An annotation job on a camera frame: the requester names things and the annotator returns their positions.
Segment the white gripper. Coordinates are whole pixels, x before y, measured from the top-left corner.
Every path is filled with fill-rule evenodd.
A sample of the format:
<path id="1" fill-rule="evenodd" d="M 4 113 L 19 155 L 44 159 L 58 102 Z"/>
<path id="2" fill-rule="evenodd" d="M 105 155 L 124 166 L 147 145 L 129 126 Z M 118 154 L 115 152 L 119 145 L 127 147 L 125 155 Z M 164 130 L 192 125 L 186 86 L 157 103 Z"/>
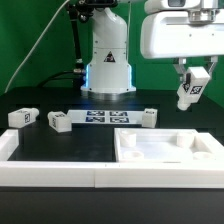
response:
<path id="1" fill-rule="evenodd" d="M 205 56 L 205 79 L 211 80 L 217 56 L 224 55 L 224 12 L 209 24 L 191 23 L 187 12 L 149 15 L 142 23 L 140 51 L 146 59 L 175 58 L 173 66 L 181 83 L 185 81 L 185 58 Z"/>

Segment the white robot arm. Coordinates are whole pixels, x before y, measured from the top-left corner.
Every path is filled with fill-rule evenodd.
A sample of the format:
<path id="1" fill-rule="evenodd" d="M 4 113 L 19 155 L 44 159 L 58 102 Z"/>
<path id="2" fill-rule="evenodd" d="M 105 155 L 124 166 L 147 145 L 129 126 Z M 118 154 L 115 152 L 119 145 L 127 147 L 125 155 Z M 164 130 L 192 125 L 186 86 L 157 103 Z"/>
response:
<path id="1" fill-rule="evenodd" d="M 93 20 L 93 54 L 81 91 L 99 99 L 116 100 L 133 93 L 128 63 L 128 26 L 111 9 L 124 2 L 144 3 L 146 18 L 140 32 L 140 52 L 146 59 L 173 58 L 178 73 L 189 57 L 205 56 L 215 65 L 224 47 L 224 9 L 218 0 L 81 0 L 82 19 Z"/>

